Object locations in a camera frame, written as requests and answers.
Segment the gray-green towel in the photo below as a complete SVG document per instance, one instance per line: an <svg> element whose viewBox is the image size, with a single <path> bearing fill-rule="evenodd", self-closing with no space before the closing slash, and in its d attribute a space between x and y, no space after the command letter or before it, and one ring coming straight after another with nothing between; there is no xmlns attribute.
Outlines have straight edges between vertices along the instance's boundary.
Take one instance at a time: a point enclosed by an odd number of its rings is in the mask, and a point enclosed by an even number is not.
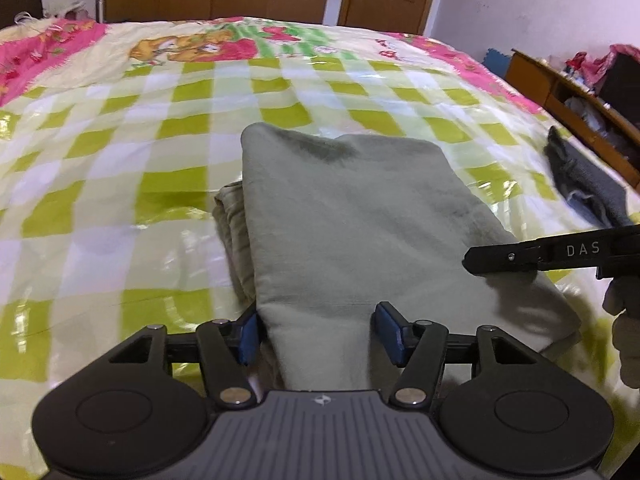
<svg viewBox="0 0 640 480"><path fill-rule="evenodd" d="M575 341L578 317L542 273L463 269L469 247L515 240L434 144L252 124L242 163L215 216L288 388L388 386L379 301L455 333L494 324L552 358Z"/></svg>

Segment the clothing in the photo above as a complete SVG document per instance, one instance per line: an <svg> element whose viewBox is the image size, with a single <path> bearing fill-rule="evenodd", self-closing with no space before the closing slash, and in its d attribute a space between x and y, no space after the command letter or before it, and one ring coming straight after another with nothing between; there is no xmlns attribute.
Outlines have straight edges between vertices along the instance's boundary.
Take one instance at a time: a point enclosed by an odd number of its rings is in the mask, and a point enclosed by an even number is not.
<svg viewBox="0 0 640 480"><path fill-rule="evenodd" d="M241 140L242 186L221 190L215 216L249 298L254 276L288 388L390 386L398 372L370 334L380 301L453 333L495 324L551 356L575 340L578 317L544 274L463 268L469 247L516 240L434 144L267 124Z"/></svg>
<svg viewBox="0 0 640 480"><path fill-rule="evenodd" d="M636 146L617 128L611 125L607 129L607 123L602 114L597 111L587 100L580 97L569 97L564 104L579 115L590 130L611 144L618 153L623 155L633 166L640 166L640 155Z"/></svg>
<svg viewBox="0 0 640 480"><path fill-rule="evenodd" d="M609 47L609 53L598 59L585 56L583 62L580 64L580 73L588 87L594 88L594 86L607 75L609 69L616 62L618 54L626 54L627 56L633 57L637 62L640 62L640 48L621 43L611 45Z"/></svg>
<svg viewBox="0 0 640 480"><path fill-rule="evenodd" d="M565 142L554 126L545 155L556 188L584 219L601 228L633 225L626 211L625 189Z"/></svg>

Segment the round pad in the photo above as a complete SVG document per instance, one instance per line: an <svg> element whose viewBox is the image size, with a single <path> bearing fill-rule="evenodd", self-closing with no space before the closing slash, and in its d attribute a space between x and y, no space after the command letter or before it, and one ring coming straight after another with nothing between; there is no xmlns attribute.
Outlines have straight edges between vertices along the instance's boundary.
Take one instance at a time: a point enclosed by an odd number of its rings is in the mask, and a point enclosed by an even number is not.
<svg viewBox="0 0 640 480"><path fill-rule="evenodd" d="M204 436L207 420L204 400L186 384L123 364L63 383L38 405L32 427L50 468L123 479L185 456Z"/></svg>
<svg viewBox="0 0 640 480"><path fill-rule="evenodd" d="M515 475L596 465L613 432L608 404L551 365L498 365L453 390L440 427L468 459Z"/></svg>
<svg viewBox="0 0 640 480"><path fill-rule="evenodd" d="M151 400L137 392L101 392L78 406L78 420L99 433L122 433L144 424L153 412Z"/></svg>
<svg viewBox="0 0 640 480"><path fill-rule="evenodd" d="M495 403L500 421L524 433L548 433L562 426L569 409L562 400L543 392L512 392Z"/></svg>

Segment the wooden shelf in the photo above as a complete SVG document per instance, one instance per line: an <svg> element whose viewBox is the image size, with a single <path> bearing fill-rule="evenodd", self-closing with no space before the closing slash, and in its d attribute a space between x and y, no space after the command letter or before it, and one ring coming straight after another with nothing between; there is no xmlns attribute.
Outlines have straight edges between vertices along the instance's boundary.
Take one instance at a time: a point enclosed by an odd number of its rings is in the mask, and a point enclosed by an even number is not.
<svg viewBox="0 0 640 480"><path fill-rule="evenodd" d="M640 131L613 108L606 107L571 79L565 78L548 64L514 50L505 80L525 97L542 106L572 134L591 148L604 162L616 170L636 191L640 190L640 171L606 139L584 123L564 101L575 96L587 101L604 118L640 150Z"/></svg>

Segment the green and white checkered pattern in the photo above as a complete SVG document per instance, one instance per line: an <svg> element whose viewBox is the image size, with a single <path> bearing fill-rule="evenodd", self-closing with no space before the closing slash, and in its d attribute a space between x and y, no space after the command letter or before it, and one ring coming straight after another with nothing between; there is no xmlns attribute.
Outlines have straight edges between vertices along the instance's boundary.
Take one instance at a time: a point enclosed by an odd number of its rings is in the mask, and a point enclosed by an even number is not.
<svg viewBox="0 0 640 480"><path fill-rule="evenodd" d="M240 133L256 121L430 140L517 237L589 228L542 155L551 118L440 69L262 58L36 88L0 109L2 478L44 471L30 416L60 381L146 324L183 332L242 311L210 211L213 192L241 176ZM562 365L616 411L606 472L640 439L638 395L618 379L606 284L593 269L550 276L584 321Z"/></svg>

